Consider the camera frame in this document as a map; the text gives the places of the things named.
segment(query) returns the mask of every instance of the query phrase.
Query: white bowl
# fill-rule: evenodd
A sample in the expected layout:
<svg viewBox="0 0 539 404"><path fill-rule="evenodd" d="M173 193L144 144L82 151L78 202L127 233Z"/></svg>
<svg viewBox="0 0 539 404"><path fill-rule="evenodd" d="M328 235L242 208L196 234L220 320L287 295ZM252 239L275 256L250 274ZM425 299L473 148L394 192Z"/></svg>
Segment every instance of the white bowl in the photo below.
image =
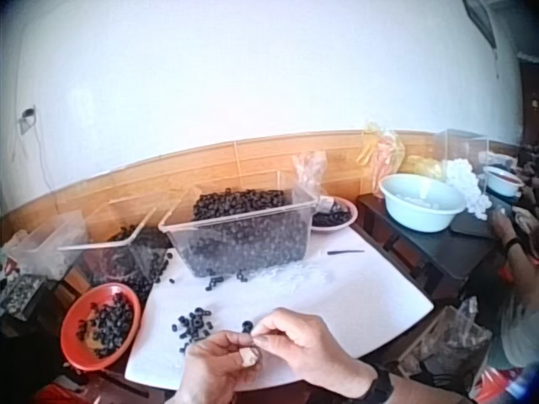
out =
<svg viewBox="0 0 539 404"><path fill-rule="evenodd" d="M524 185L516 175L502 170L501 168L485 167L483 171L485 172L485 177L487 179L487 186L500 195L509 197L515 196L519 191L519 188ZM505 178L511 178L515 182L503 179L500 175Z"/></svg>
<svg viewBox="0 0 539 404"><path fill-rule="evenodd" d="M462 194L446 183L415 174L393 174L380 183L389 215L416 231L446 229L466 208Z"/></svg>
<svg viewBox="0 0 539 404"><path fill-rule="evenodd" d="M354 223L357 220L357 208L355 207L353 203L351 203L349 200L340 198L338 196L334 196L334 199L337 202L339 202L341 206L342 205L346 206L348 210L350 211L350 213L352 214L352 217L350 217L350 219L346 221L345 223L343 223L342 225L338 225L338 226L330 226L330 227L311 226L311 229L313 231L337 231L337 230L344 229L345 227L350 226L352 223Z"/></svg>

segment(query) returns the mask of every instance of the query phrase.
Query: wristwatch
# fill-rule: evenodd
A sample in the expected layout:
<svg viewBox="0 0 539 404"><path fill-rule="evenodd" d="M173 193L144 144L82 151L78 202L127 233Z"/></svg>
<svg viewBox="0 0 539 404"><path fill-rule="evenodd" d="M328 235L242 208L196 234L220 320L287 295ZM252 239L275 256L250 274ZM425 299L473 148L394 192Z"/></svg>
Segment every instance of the wristwatch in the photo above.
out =
<svg viewBox="0 0 539 404"><path fill-rule="evenodd" d="M504 250L505 250L505 256L507 257L509 255L509 250L511 249L511 247L513 247L515 244L518 244L522 247L522 244L520 243L520 240L517 238L517 237L513 237L511 238L506 244L505 244L505 247L504 247Z"/></svg>
<svg viewBox="0 0 539 404"><path fill-rule="evenodd" d="M351 398L347 401L348 403L382 404L389 400L389 397L393 394L393 385L389 379L389 373L374 364L371 366L376 371L378 377L372 382L371 387L364 396Z"/></svg>

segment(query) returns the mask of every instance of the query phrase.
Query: orange bowl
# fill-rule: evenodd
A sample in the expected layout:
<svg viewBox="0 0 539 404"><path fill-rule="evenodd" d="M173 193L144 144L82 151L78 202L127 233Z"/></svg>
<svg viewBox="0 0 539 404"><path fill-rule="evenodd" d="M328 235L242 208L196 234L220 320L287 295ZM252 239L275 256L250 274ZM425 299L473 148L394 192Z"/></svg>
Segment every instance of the orange bowl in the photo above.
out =
<svg viewBox="0 0 539 404"><path fill-rule="evenodd" d="M88 319L91 304L102 306L105 303L112 304L112 298L116 293L123 293L133 306L133 323L131 330L124 343L112 355L106 358L98 358L83 341L77 338L79 320ZM124 284L102 284L93 288L78 298L71 306L61 325L60 345L67 361L80 370L102 370L112 365L129 348L141 323L141 303L131 288Z"/></svg>

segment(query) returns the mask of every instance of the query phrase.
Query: white tabletop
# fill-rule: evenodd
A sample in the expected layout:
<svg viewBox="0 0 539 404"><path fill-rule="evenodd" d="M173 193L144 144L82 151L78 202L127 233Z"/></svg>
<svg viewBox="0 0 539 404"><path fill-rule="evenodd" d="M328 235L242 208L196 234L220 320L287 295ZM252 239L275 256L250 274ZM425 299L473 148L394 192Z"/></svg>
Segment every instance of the white tabletop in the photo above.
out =
<svg viewBox="0 0 539 404"><path fill-rule="evenodd" d="M327 251L361 249L362 253L328 256ZM128 380L177 390L184 371L179 353L184 340L172 332L178 317L196 307L212 311L216 330L241 332L276 307L318 314L343 348L355 358L380 348L432 309L432 303L355 231L312 234L306 258L269 269L240 283L227 279L207 292L209 279L195 278L178 254L160 284L153 286L141 329L125 370ZM297 381L288 366L264 356L260 377L238 389L254 390Z"/></svg>

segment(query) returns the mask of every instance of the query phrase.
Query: wall socket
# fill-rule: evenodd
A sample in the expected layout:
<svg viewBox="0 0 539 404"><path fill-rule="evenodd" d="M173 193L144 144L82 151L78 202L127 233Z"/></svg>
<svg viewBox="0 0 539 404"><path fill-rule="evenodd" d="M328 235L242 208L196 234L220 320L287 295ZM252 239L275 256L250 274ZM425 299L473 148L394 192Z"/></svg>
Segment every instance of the wall socket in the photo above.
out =
<svg viewBox="0 0 539 404"><path fill-rule="evenodd" d="M25 109L19 118L20 135L22 136L32 129L32 127L35 126L36 120L35 108Z"/></svg>

